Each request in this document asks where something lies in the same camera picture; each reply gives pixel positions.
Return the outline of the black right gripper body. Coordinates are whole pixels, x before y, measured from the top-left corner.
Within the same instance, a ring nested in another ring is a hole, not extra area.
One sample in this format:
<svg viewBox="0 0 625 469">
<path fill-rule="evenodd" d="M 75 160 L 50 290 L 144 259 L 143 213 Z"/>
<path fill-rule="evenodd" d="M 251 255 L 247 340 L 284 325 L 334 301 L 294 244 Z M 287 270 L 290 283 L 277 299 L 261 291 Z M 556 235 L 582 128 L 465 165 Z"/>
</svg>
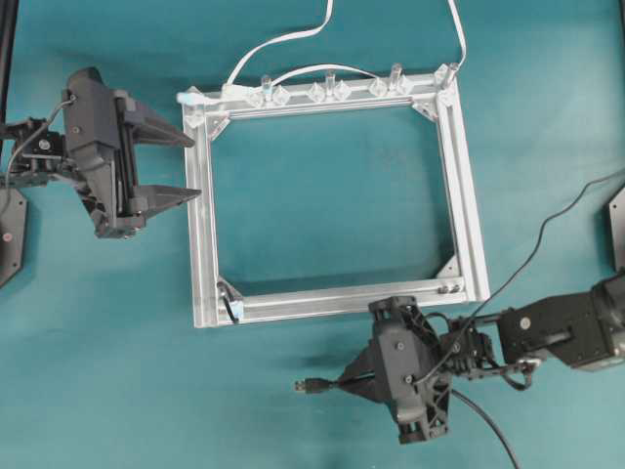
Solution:
<svg viewBox="0 0 625 469">
<path fill-rule="evenodd" d="M 424 341 L 434 358 L 434 366 L 416 382 L 416 390 L 424 399 L 425 415 L 412 424 L 396 424 L 399 441 L 402 444 L 420 443 L 444 435 L 447 431 L 446 416 L 445 411 L 439 406 L 445 402 L 449 380 L 437 376 L 434 372 L 435 366 L 440 361 L 438 335 L 417 306 L 416 299 L 411 296 L 394 296 L 378 300 L 370 303 L 368 309 L 373 316 L 373 325 L 379 320 L 401 320 Z"/>
</svg>

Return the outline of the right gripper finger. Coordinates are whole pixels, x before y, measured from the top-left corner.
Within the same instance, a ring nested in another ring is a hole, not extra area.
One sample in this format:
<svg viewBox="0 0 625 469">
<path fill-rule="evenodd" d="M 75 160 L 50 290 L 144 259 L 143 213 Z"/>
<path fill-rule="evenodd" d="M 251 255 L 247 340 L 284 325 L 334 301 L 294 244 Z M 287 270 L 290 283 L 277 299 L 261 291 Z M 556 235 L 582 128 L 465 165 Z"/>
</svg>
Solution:
<svg viewBox="0 0 625 469">
<path fill-rule="evenodd" d="M 338 378 L 339 384 L 361 384 L 375 379 L 370 347 L 365 347 Z"/>
<path fill-rule="evenodd" d="M 342 391 L 373 403 L 386 404 L 390 400 L 388 390 L 376 380 L 343 381 L 338 387 Z"/>
</svg>

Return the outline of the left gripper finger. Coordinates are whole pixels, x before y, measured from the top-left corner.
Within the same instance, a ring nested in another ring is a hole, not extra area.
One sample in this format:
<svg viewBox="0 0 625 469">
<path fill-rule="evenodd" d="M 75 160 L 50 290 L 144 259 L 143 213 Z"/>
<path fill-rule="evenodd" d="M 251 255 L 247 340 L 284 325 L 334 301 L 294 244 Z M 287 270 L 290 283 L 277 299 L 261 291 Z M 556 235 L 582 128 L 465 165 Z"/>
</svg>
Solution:
<svg viewBox="0 0 625 469">
<path fill-rule="evenodd" d="M 170 124 L 146 104 L 127 98 L 124 100 L 124 124 L 131 130 L 137 144 L 193 147 L 195 140 Z"/>
<path fill-rule="evenodd" d="M 157 215 L 165 210 L 187 203 L 201 195 L 201 190 L 176 188 L 162 185 L 134 187 L 130 198 L 130 211 L 133 214 Z"/>
</svg>

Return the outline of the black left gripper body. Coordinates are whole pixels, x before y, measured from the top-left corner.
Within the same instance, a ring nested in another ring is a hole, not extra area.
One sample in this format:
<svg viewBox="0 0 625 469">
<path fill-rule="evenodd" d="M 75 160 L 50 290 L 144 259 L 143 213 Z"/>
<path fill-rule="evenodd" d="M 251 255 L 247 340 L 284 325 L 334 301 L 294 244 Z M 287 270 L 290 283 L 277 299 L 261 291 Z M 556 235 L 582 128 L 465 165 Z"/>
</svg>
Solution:
<svg viewBox="0 0 625 469">
<path fill-rule="evenodd" d="M 74 151 L 67 150 L 75 189 L 94 223 L 96 236 L 101 238 L 130 237 L 146 226 L 146 215 L 133 214 L 129 203 L 134 187 L 139 186 L 136 143 L 130 128 L 124 124 L 124 100 L 131 97 L 121 90 L 112 91 L 119 148 L 90 144 Z"/>
</svg>

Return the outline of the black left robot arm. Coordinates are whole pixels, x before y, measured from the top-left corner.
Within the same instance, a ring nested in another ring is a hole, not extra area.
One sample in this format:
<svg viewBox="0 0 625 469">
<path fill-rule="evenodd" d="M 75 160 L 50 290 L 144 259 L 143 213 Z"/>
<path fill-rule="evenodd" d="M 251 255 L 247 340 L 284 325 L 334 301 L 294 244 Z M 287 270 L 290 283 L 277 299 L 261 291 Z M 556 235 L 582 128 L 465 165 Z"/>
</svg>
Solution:
<svg viewBox="0 0 625 469">
<path fill-rule="evenodd" d="M 197 189 L 139 183 L 135 145 L 193 147 L 194 140 L 184 132 L 127 93 L 115 90 L 113 123 L 99 128 L 111 130 L 118 140 L 102 143 L 88 135 L 86 144 L 71 149 L 69 139 L 87 133 L 71 126 L 62 135 L 49 127 L 60 111 L 77 105 L 78 98 L 66 91 L 49 118 L 1 126 L 2 135 L 15 142 L 7 171 L 1 175 L 3 190 L 66 182 L 81 199 L 99 238 L 132 237 L 146 227 L 148 219 L 201 195 Z"/>
</svg>

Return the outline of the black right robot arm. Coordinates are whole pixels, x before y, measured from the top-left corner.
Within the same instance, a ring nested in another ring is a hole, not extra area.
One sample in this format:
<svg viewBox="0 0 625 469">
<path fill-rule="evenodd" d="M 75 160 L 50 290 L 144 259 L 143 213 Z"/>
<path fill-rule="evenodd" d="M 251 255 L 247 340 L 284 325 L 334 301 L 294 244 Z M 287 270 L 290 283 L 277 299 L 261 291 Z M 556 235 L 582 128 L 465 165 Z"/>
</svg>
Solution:
<svg viewBox="0 0 625 469">
<path fill-rule="evenodd" d="M 455 376 L 500 376 L 527 389 L 534 369 L 553 357 L 572 369 L 599 371 L 624 361 L 624 276 L 590 290 L 547 297 L 472 320 L 449 320 L 438 334 L 411 296 L 369 306 L 372 336 L 334 387 L 385 405 L 403 444 L 448 431 Z"/>
</svg>

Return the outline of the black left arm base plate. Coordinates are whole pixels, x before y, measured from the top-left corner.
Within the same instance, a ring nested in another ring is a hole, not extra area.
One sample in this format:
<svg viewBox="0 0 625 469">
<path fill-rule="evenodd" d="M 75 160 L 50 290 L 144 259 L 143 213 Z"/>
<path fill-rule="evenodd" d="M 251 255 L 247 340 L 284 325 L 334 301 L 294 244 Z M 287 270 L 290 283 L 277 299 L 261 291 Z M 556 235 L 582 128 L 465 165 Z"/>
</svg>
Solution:
<svg viewBox="0 0 625 469">
<path fill-rule="evenodd" d="M 1 215 L 1 286 L 4 286 L 21 270 L 27 209 L 26 198 L 20 191 L 11 189 L 10 203 Z"/>
</svg>

